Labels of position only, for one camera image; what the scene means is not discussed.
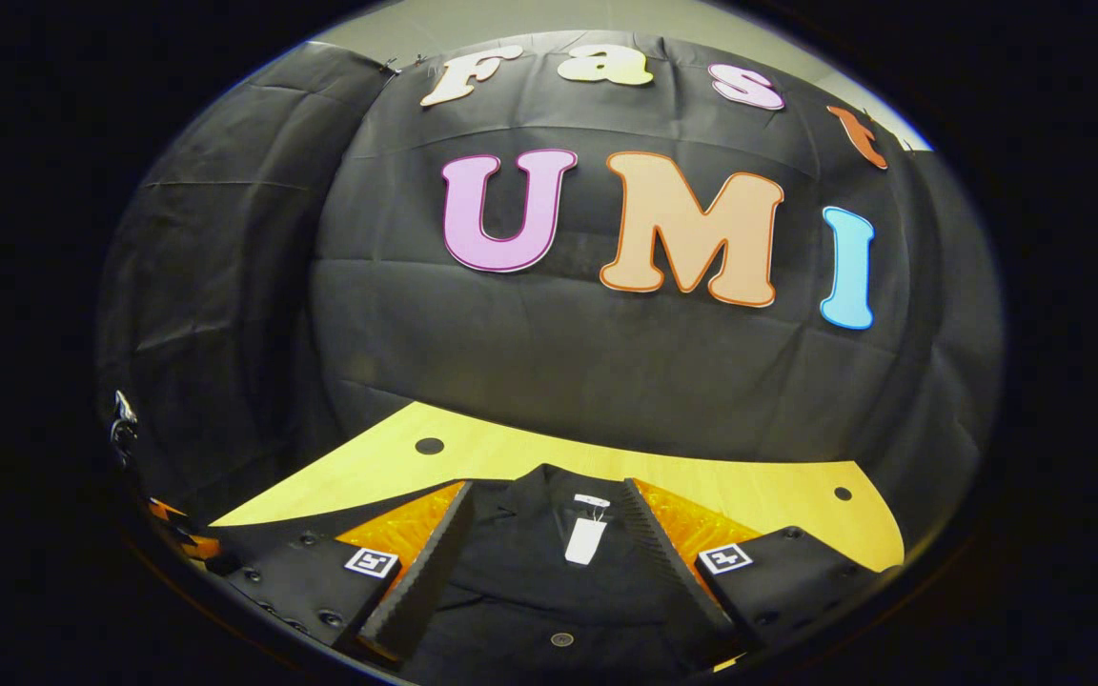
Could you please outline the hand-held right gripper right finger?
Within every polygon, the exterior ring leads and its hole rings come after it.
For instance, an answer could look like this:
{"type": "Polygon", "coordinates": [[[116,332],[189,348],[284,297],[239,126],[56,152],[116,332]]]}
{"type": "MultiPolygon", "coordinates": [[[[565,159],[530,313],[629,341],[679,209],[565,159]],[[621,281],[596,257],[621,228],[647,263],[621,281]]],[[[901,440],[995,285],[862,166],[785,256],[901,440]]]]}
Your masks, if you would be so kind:
{"type": "Polygon", "coordinates": [[[718,504],[628,477],[621,511],[665,581],[687,657],[768,656],[864,599],[894,566],[894,517],[862,476],[772,477],[718,504]]]}

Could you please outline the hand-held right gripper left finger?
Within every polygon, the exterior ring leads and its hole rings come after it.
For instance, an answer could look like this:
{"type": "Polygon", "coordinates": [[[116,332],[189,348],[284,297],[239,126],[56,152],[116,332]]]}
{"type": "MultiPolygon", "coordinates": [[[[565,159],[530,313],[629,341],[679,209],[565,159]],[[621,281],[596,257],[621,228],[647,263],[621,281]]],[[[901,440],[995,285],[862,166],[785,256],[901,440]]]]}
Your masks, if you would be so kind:
{"type": "Polygon", "coordinates": [[[330,650],[396,667],[426,633],[474,525],[467,479],[347,511],[213,527],[211,573],[330,650]]]}

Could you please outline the black button-up shirt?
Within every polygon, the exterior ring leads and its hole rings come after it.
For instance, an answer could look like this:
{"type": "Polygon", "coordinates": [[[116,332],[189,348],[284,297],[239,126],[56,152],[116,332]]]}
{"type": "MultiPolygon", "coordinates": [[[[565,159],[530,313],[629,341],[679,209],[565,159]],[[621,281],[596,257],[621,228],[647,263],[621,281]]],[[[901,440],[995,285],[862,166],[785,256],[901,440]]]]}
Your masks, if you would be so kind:
{"type": "Polygon", "coordinates": [[[544,464],[480,479],[475,518],[416,651],[417,686],[679,686],[733,656],[715,609],[645,551],[626,487],[544,464]]]}

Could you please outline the black backdrop cloth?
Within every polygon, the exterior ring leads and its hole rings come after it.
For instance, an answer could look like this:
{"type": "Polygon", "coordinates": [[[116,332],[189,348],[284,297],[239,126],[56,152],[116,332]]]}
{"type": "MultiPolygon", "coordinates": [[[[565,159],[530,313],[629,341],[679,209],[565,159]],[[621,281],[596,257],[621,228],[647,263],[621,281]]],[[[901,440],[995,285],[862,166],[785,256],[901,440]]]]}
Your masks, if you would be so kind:
{"type": "Polygon", "coordinates": [[[1006,338],[935,151],[740,53],[559,30],[397,69],[305,42],[223,92],[119,223],[96,374],[205,518],[419,401],[854,461],[914,556],[985,464],[1006,338]]]}

